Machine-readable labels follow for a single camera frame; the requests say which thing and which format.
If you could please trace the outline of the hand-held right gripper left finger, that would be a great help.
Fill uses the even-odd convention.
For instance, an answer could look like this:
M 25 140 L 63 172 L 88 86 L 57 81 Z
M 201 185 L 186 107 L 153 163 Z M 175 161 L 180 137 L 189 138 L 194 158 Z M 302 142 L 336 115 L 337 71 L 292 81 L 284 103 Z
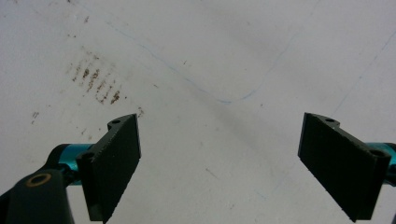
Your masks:
M 107 133 L 77 156 L 91 221 L 110 220 L 140 159 L 136 114 L 111 120 Z

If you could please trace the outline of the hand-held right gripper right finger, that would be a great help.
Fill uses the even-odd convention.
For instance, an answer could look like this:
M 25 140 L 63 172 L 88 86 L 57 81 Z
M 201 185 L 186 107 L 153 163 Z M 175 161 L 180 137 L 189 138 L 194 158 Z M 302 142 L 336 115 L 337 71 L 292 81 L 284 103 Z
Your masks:
M 372 218 L 392 183 L 391 143 L 364 143 L 321 115 L 304 114 L 298 157 L 354 222 Z

